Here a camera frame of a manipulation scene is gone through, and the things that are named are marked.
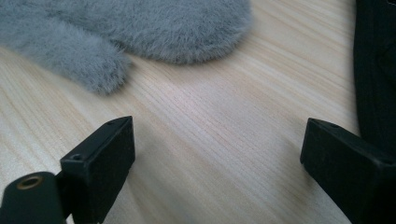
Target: wooden table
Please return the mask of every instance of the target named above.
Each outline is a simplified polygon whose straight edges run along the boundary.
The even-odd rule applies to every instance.
[[[0,49],[0,190],[58,173],[100,125],[132,115],[136,161],[106,223],[349,223],[299,158],[308,118],[358,132],[355,1],[252,8],[230,56],[180,66],[131,55],[110,96]]]

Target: gray fluffy mitten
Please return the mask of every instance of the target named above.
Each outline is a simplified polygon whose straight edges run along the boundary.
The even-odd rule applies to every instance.
[[[133,54],[200,63],[231,52],[251,22],[248,0],[0,0],[0,45],[99,93]]]

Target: faux fur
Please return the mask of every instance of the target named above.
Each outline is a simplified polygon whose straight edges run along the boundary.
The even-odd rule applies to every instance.
[[[201,63],[231,52],[250,21],[248,0],[0,0],[0,44],[109,93],[125,78],[121,49]]]

